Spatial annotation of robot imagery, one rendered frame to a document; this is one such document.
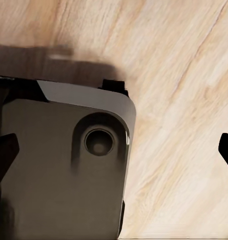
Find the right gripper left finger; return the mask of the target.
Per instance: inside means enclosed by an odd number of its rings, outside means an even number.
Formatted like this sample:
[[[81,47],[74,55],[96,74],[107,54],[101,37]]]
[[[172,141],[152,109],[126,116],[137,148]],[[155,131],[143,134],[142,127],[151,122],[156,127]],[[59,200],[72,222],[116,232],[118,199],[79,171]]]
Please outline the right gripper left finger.
[[[0,136],[0,183],[20,151],[15,133]]]

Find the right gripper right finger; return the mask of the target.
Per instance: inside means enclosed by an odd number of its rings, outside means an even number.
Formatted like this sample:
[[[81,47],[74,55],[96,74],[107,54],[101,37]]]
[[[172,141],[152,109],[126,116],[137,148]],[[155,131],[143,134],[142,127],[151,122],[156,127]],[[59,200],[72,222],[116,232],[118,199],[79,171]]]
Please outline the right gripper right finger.
[[[228,164],[228,133],[223,133],[219,142],[218,150]]]

